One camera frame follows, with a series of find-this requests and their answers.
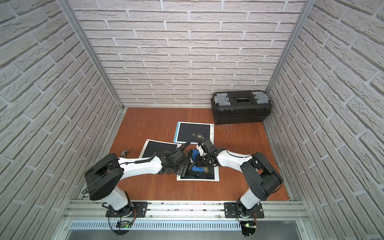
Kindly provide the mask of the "small white drawing tablet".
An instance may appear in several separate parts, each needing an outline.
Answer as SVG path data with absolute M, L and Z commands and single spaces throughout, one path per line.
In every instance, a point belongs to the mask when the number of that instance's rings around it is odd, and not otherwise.
M 196 165 L 197 157 L 200 156 L 198 150 L 191 150 L 188 155 L 192 161 L 192 165 L 188 168 L 183 177 L 177 176 L 177 181 L 220 181 L 218 167 L 198 167 Z

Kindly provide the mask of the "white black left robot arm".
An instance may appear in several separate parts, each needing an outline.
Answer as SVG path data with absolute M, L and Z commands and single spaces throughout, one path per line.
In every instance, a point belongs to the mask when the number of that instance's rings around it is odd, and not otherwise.
M 184 176 L 193 164 L 182 148 L 171 154 L 154 153 L 148 158 L 125 159 L 116 154 L 108 154 L 86 170 L 86 189 L 91 201 L 104 201 L 115 211 L 130 204 L 128 195 L 118 187 L 126 178 L 147 174 L 176 174 Z

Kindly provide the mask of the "blue microfiber cloth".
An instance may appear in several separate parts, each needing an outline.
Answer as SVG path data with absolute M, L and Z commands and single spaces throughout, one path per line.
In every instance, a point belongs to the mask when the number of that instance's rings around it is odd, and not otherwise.
M 206 172 L 204 167 L 198 166 L 198 157 L 200 156 L 200 153 L 198 150 L 190 150 L 188 152 L 188 156 L 192 160 L 192 165 L 190 166 L 191 172 L 196 172 L 196 173 L 205 173 Z

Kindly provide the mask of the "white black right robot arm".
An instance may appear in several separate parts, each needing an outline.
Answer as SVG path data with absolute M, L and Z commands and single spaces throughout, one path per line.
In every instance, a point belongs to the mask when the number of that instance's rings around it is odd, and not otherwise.
M 243 155 L 217 148 L 209 140 L 198 142 L 199 167 L 228 167 L 242 172 L 249 189 L 238 199 L 236 213 L 248 217 L 261 201 L 265 201 L 283 185 L 283 178 L 261 153 Z

